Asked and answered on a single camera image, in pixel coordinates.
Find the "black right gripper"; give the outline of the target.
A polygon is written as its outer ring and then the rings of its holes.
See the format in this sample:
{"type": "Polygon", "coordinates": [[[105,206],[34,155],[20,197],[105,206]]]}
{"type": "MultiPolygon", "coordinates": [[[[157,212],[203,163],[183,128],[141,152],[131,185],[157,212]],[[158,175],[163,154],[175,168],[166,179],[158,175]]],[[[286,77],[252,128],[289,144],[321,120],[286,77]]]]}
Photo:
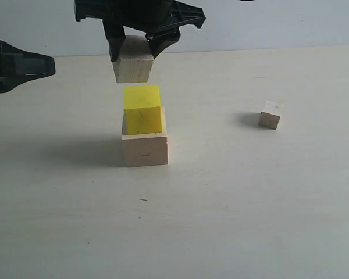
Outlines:
{"type": "Polygon", "coordinates": [[[109,56],[116,62],[126,39],[124,28],[145,32],[152,56],[156,59],[166,48],[178,43],[179,27],[193,25],[200,29],[206,19],[202,8],[179,1],[94,1],[74,2],[75,18],[101,19],[109,56]]]}

